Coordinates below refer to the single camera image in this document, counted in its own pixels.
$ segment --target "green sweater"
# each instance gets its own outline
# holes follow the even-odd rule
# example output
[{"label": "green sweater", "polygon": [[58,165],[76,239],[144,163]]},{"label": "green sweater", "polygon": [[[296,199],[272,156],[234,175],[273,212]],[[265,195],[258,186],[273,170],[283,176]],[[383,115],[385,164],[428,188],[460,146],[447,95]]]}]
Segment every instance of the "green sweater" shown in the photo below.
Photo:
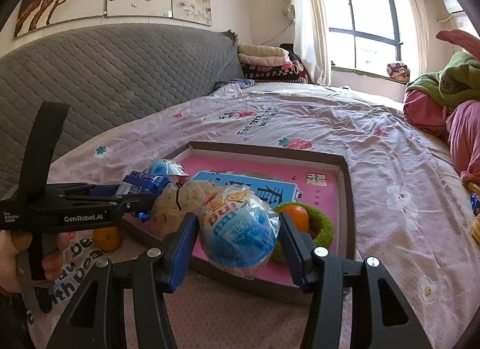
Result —
[{"label": "green sweater", "polygon": [[466,52],[457,52],[439,73],[427,73],[409,82],[406,90],[427,93],[441,106],[456,108],[467,100],[480,101],[480,62]]}]

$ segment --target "silver screw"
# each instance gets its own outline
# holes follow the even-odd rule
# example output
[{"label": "silver screw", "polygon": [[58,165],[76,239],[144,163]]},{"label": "silver screw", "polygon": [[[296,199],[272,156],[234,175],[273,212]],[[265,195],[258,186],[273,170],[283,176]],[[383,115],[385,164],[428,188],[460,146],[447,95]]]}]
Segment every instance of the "silver screw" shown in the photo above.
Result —
[{"label": "silver screw", "polygon": [[147,256],[149,257],[158,257],[160,254],[162,254],[162,251],[159,248],[151,248],[149,251],[147,251]]},{"label": "silver screw", "polygon": [[327,257],[328,250],[325,248],[316,248],[315,254],[318,255],[319,257]]},{"label": "silver screw", "polygon": [[97,260],[96,265],[99,268],[105,268],[108,264],[109,264],[109,261],[105,257],[102,257]]},{"label": "silver screw", "polygon": [[378,265],[380,265],[380,261],[378,261],[378,258],[368,257],[367,258],[367,264],[370,265],[373,268],[376,268]]}]

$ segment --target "orange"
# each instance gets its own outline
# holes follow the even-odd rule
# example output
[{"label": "orange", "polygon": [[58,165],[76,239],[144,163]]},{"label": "orange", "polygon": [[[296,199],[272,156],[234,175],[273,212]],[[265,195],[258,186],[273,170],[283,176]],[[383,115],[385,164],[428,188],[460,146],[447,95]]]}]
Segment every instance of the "orange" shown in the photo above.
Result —
[{"label": "orange", "polygon": [[93,245],[103,251],[114,251],[122,244],[118,227],[96,228],[93,233]]},{"label": "orange", "polygon": [[309,229],[309,219],[307,210],[299,205],[287,205],[282,208],[280,212],[286,212],[290,215],[293,224],[298,231],[308,232]]}]

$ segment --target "headboard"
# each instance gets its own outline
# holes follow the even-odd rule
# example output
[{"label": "headboard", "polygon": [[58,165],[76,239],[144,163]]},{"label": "headboard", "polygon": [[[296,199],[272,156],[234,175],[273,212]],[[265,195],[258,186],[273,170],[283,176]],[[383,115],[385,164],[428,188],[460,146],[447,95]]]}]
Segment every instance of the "headboard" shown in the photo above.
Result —
[{"label": "headboard", "polygon": [[237,36],[165,24],[74,29],[0,58],[0,197],[18,182],[42,101],[71,105],[55,157],[242,78]]}]

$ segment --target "green fuzzy ring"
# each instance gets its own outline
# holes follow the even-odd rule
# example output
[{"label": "green fuzzy ring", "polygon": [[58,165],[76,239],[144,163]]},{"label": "green fuzzy ring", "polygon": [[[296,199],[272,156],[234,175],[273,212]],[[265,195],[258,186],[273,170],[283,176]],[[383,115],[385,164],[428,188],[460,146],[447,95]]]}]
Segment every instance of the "green fuzzy ring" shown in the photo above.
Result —
[{"label": "green fuzzy ring", "polygon": [[[310,228],[318,232],[318,235],[313,240],[314,244],[318,247],[329,248],[330,244],[333,241],[333,235],[335,231],[333,229],[332,222],[330,221],[328,216],[325,215],[323,212],[320,212],[316,208],[310,207],[310,205],[297,203],[296,201],[280,204],[273,210],[277,214],[280,214],[280,211],[287,205],[299,205],[300,207],[305,208],[308,214]],[[279,241],[277,241],[277,243],[275,244],[275,247],[272,251],[272,256],[270,258],[278,263],[286,262]]]}]

